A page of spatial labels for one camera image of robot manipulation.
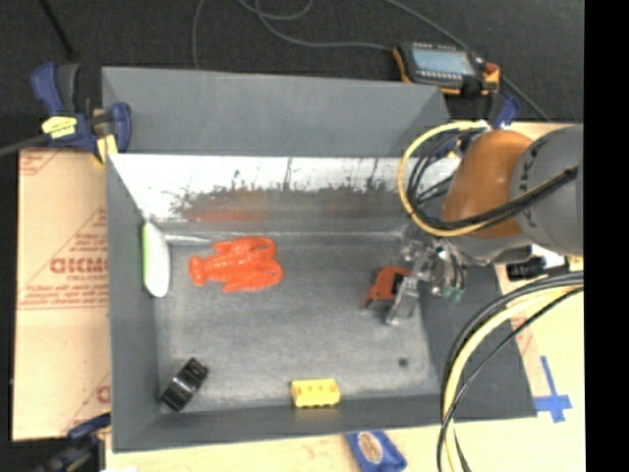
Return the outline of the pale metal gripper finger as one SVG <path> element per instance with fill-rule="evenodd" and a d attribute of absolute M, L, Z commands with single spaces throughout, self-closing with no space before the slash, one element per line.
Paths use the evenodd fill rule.
<path fill-rule="evenodd" d="M 395 325 L 413 316 L 419 304 L 419 280 L 415 276 L 404 276 L 397 287 L 393 304 L 385 313 L 384 323 Z"/>

